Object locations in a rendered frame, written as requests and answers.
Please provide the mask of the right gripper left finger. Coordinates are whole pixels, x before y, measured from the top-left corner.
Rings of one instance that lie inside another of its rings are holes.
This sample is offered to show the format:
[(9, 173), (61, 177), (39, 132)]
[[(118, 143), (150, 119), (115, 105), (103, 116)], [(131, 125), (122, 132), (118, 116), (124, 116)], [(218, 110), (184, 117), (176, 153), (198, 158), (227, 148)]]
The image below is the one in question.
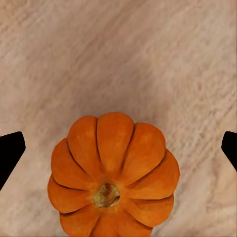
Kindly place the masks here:
[(26, 149), (21, 131), (0, 137), (0, 191)]

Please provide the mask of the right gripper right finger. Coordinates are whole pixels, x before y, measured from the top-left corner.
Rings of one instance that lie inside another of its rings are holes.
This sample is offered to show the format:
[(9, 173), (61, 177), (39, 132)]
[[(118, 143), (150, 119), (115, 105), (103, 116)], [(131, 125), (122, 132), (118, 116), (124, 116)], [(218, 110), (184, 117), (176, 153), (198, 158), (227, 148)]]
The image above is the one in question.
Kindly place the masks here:
[(226, 131), (221, 149), (237, 171), (237, 133)]

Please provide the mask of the pumpkin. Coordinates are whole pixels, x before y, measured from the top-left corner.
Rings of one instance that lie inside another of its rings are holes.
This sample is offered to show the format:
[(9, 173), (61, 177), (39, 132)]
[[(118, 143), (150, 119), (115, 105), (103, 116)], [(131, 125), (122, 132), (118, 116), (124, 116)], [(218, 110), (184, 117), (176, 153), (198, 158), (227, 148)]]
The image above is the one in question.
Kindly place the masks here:
[(154, 125), (86, 116), (54, 148), (48, 198), (70, 237), (151, 237), (169, 218), (179, 164)]

